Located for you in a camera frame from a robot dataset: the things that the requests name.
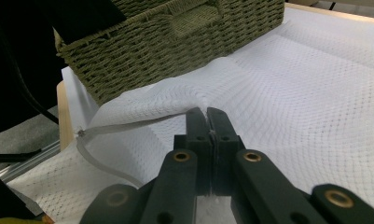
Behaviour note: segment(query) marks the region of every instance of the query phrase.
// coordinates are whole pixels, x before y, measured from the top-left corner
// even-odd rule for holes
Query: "wooden table edge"
[[[354,15],[354,14],[348,14],[348,13],[344,13],[344,12],[330,11],[330,10],[327,10],[327,9],[322,9],[322,8],[317,8],[317,7],[305,7],[305,6],[301,6],[301,5],[297,5],[297,4],[291,4],[291,3],[285,3],[285,7],[289,7],[289,8],[293,8],[293,9],[299,9],[299,10],[303,10],[303,11],[315,12],[315,13],[324,14],[324,15],[333,16],[333,17],[349,19],[349,20],[352,20],[352,21],[366,21],[366,22],[374,23],[374,18],[359,16],[359,15]]]
[[[70,108],[68,106],[66,89],[64,81],[61,81],[56,87],[58,96],[58,112],[59,112],[59,138],[61,142],[61,150],[73,141],[74,133],[71,125]]]

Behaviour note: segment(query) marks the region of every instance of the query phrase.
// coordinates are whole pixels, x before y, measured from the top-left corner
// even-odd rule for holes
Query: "basket handle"
[[[208,0],[184,0],[168,5],[173,15],[171,25],[177,37],[192,34],[221,19],[218,8],[207,2]]]

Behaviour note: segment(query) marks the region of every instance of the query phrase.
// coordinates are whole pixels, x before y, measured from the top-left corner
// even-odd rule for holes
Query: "brass screw insert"
[[[336,206],[342,208],[351,208],[354,206],[353,200],[347,196],[347,194],[336,190],[336,189],[329,189],[325,193],[326,199],[329,200]]]
[[[107,197],[107,204],[111,207],[118,207],[128,201],[128,195],[123,191],[111,192]]]
[[[247,161],[261,161],[262,160],[261,156],[259,156],[258,154],[254,153],[254,152],[245,153],[244,158]]]
[[[174,154],[173,158],[175,161],[188,161],[190,156],[186,152],[177,152]]]

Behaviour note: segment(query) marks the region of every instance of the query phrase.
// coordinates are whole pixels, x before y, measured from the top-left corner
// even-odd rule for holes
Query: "white mesh fabric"
[[[297,188],[311,192],[332,183],[374,207],[374,41],[361,36],[283,25],[227,58],[103,105],[92,129],[162,120],[95,135],[86,148],[146,183],[173,148],[173,136],[185,132],[184,116],[166,116],[212,106],[227,112],[244,144],[266,153]],[[91,179],[88,186],[75,181],[81,176]],[[10,186],[68,221],[82,216],[100,188],[120,181],[95,170],[71,145]],[[198,205],[198,223],[232,222],[229,199],[199,198]]]

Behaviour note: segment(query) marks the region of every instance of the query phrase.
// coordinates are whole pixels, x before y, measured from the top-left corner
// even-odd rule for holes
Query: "wicker basket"
[[[114,0],[127,20],[59,55],[102,105],[226,56],[278,26],[284,0]]]

